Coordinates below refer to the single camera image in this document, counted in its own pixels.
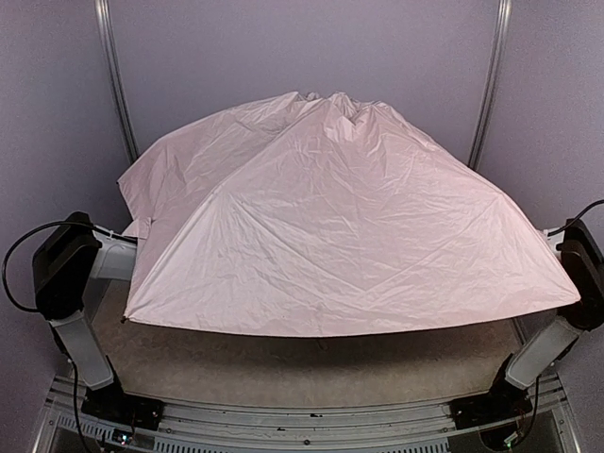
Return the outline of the pink and black umbrella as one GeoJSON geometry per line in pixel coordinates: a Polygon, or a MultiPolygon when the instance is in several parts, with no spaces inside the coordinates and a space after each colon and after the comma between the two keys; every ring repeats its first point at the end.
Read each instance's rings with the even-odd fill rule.
{"type": "Polygon", "coordinates": [[[524,212],[381,102],[226,109],[158,139],[119,187],[138,240],[131,322],[357,336],[550,310],[559,293],[524,212]]]}

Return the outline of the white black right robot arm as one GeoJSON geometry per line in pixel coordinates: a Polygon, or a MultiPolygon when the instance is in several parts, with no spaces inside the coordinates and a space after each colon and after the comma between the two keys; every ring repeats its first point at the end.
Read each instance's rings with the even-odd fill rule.
{"type": "Polygon", "coordinates": [[[505,363],[506,385],[524,392],[588,331],[603,325],[603,253],[580,219],[546,233],[560,276],[559,293],[548,304],[556,312],[505,363]]]}

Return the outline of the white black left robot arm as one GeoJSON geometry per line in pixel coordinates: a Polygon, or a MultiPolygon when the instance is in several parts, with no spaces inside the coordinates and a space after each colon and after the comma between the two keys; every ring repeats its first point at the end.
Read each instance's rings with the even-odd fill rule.
{"type": "Polygon", "coordinates": [[[88,214],[67,217],[34,254],[36,308],[48,322],[59,350],[91,391],[117,381],[85,314],[89,280],[132,279],[138,241],[97,226],[88,214]]]}

